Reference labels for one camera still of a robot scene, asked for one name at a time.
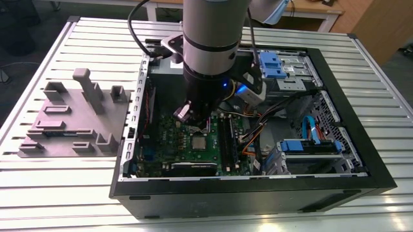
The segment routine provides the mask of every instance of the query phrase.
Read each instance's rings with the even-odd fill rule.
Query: red wire
[[[147,121],[146,121],[146,123],[145,123],[145,127],[143,127],[143,130],[142,130],[142,133],[141,133],[138,139],[142,138],[143,133],[145,133],[145,130],[147,129],[147,126],[149,126],[149,123],[150,123],[150,94],[149,94],[149,91],[146,91],[146,95],[147,95],[147,102],[146,102]]]

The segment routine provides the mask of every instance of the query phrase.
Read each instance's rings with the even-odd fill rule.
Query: orange wire
[[[256,138],[257,138],[257,136],[260,135],[260,133],[262,132],[262,130],[264,130],[264,127],[262,127],[261,130],[257,132],[257,134],[254,135],[251,141],[250,141],[250,142],[247,143],[247,145],[245,146],[242,154],[246,153],[245,151],[246,151],[247,147],[250,146],[250,144],[251,144],[253,141],[256,140]]]

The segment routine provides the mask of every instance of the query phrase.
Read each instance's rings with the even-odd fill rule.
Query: aluminum table
[[[175,23],[134,22],[142,40],[179,31]],[[242,40],[250,42],[249,29]],[[0,129],[0,229],[98,231],[407,231],[413,230],[413,111],[357,39],[345,34],[256,29],[262,45],[322,51],[399,188],[325,213],[137,220],[108,198],[115,158],[18,156],[48,81],[80,88],[88,68],[102,89],[137,86],[141,54],[125,20],[71,17]]]

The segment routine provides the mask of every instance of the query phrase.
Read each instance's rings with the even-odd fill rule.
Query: black cable
[[[256,141],[254,141],[254,150],[256,150],[256,160],[258,161],[260,163],[260,169],[254,166],[254,169],[253,169],[253,174],[254,175],[261,175],[262,174],[262,171],[264,171],[264,155],[261,153],[261,141],[260,141],[260,136],[257,136],[256,138]]]
[[[260,63],[260,58],[258,58],[258,51],[257,51],[257,46],[256,46],[256,36],[254,36],[254,28],[253,28],[253,17],[251,17],[251,11],[250,8],[247,9],[247,19],[249,19],[249,24],[250,24],[250,32],[251,32],[251,44],[253,44],[253,52],[254,52],[254,63],[256,65],[261,65]]]
[[[131,13],[130,13],[130,16],[129,16],[129,29],[130,29],[130,33],[131,33],[131,36],[139,46],[139,48],[142,49],[142,51],[151,57],[151,58],[157,58],[159,56],[162,56],[161,54],[155,53],[155,52],[150,52],[149,49],[143,46],[142,42],[139,41],[138,39],[138,36],[135,34],[135,31],[134,31],[134,28],[131,26],[131,18],[135,14],[135,12],[138,11],[138,9],[149,2],[150,0],[143,0],[142,2],[139,2],[139,4],[134,7]]]
[[[243,137],[247,138],[249,136],[251,136],[260,129],[261,127],[264,127],[264,125],[268,122],[268,119],[277,113],[280,112],[282,109],[285,109],[288,107],[288,105],[298,98],[304,97],[304,96],[309,96],[309,95],[314,95],[318,93],[317,89],[305,91],[305,92],[297,92],[294,95],[292,95],[290,97],[288,97],[286,99],[284,99],[281,102],[278,102],[276,105],[270,106],[269,109],[266,110],[266,112],[261,115],[257,124],[256,124],[256,128],[251,130],[251,132],[249,132]]]
[[[294,18],[294,15],[296,15],[296,3],[294,3],[294,0],[292,0],[292,5],[293,5],[292,14],[293,14],[293,18]]]

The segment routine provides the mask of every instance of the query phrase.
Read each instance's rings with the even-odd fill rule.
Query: yellow wire
[[[233,80],[231,80],[231,82],[233,82],[233,92],[231,92],[230,96],[227,96],[227,98],[225,98],[222,101],[229,100],[233,97],[234,93],[235,93],[235,82]]]

